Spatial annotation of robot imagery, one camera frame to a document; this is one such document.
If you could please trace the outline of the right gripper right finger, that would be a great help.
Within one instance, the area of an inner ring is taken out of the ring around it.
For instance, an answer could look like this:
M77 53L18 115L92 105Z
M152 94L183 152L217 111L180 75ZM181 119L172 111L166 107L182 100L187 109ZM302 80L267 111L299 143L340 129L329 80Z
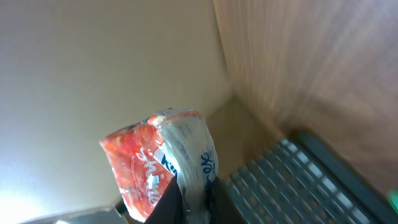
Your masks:
M210 212L210 224L246 224L219 177L206 191L206 205Z

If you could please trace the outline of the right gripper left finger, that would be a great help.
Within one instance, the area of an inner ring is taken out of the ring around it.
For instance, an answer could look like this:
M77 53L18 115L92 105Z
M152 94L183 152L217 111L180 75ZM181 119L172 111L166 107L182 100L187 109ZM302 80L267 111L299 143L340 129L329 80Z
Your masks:
M173 177L144 224L182 224L183 219L182 194Z

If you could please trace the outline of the red Kleenex tissue pack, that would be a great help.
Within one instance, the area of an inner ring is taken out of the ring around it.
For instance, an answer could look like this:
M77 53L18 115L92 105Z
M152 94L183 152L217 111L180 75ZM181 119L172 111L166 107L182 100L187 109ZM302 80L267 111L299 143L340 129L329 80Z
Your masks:
M107 135L99 144L133 219L148 220L171 180L176 180L183 222L210 222L205 199L218 176L218 156L198 111L158 111Z

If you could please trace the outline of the green lid jar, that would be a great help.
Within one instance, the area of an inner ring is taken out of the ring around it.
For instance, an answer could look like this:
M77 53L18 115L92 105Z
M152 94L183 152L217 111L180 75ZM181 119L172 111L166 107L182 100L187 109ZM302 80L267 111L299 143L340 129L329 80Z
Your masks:
M391 190L387 195L387 199L392 209L398 213L398 190Z

